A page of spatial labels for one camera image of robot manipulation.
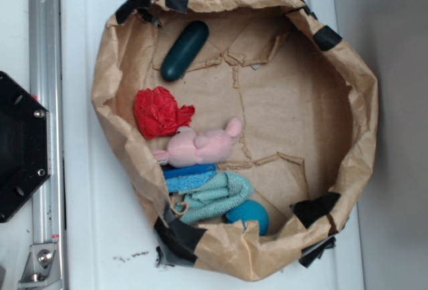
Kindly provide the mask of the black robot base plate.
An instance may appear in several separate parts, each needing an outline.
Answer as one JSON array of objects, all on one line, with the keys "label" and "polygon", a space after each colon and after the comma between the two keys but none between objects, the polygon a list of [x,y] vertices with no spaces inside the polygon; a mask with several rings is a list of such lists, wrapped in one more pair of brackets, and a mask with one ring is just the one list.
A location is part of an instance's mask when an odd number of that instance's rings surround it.
[{"label": "black robot base plate", "polygon": [[50,177],[49,112],[1,72],[1,222],[6,223]]}]

